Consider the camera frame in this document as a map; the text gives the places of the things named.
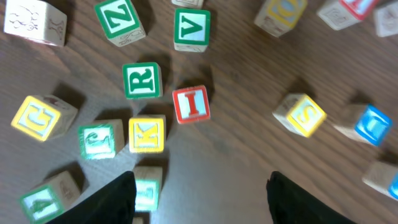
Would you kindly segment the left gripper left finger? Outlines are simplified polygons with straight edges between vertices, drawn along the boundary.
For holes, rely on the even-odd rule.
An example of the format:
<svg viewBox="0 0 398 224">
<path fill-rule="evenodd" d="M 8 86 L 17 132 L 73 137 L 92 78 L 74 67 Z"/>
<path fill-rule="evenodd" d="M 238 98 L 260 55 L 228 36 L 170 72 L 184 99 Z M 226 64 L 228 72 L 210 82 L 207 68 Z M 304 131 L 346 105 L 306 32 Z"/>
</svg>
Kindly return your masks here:
<svg viewBox="0 0 398 224">
<path fill-rule="evenodd" d="M 135 201 L 135 176 L 126 171 L 48 224 L 132 224 Z"/>
</svg>

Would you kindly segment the red I block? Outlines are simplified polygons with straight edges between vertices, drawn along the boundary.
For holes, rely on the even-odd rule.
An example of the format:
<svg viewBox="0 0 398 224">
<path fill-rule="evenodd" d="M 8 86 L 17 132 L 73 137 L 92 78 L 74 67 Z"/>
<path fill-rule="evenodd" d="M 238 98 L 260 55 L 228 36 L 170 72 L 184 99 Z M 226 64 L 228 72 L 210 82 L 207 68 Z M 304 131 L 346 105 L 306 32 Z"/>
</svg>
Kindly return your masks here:
<svg viewBox="0 0 398 224">
<path fill-rule="evenodd" d="M 174 90 L 172 98 L 179 124 L 194 123 L 211 118 L 205 85 Z"/>
</svg>

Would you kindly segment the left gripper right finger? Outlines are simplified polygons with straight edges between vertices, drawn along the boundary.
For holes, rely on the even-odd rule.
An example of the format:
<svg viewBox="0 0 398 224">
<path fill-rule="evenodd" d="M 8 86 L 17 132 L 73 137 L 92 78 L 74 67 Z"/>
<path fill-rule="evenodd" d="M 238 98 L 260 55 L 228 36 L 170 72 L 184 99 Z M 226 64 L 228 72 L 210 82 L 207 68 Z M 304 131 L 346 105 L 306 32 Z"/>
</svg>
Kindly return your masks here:
<svg viewBox="0 0 398 224">
<path fill-rule="evenodd" d="M 266 190 L 275 224 L 355 224 L 279 171 L 272 172 Z"/>
</svg>

